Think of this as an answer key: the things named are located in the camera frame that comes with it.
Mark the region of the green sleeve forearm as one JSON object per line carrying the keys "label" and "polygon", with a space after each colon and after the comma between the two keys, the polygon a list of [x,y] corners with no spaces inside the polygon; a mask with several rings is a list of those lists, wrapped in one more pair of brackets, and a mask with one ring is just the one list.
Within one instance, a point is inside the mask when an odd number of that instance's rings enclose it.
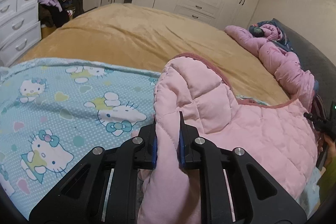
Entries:
{"label": "green sleeve forearm", "polygon": [[331,162],[327,165],[325,172],[318,180],[317,185],[319,186],[319,199],[320,202],[323,203],[328,195],[330,194],[335,181],[336,181],[336,161],[335,157],[331,160]]}

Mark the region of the person's right hand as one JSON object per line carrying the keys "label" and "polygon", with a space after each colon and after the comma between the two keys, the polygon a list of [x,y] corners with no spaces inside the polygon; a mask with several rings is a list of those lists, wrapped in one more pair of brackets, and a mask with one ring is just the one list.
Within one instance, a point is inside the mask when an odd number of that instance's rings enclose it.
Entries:
{"label": "person's right hand", "polygon": [[322,153],[325,149],[323,147],[325,147],[327,145],[327,153],[325,153],[326,155],[326,159],[324,161],[324,167],[327,168],[327,166],[333,161],[333,159],[335,158],[335,142],[326,134],[322,134],[321,138],[318,141],[318,152]]}

